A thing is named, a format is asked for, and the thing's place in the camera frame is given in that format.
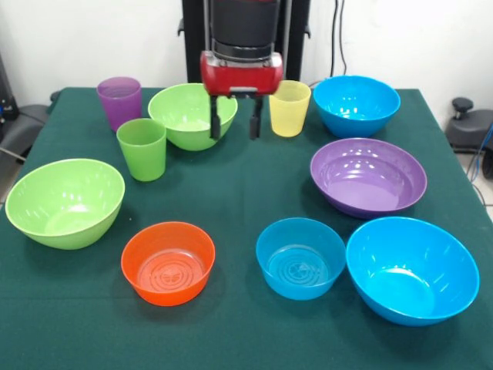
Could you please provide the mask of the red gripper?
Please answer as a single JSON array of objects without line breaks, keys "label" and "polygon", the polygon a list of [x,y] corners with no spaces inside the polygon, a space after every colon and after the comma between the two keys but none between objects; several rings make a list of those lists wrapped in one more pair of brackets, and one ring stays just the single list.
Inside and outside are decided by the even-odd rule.
[{"label": "red gripper", "polygon": [[[200,56],[200,71],[205,90],[210,95],[210,138],[221,137],[218,96],[268,96],[274,94],[283,79],[281,54],[274,52],[259,62],[232,62],[216,57],[211,51]],[[250,117],[250,139],[260,137],[263,98],[255,98]]]}]

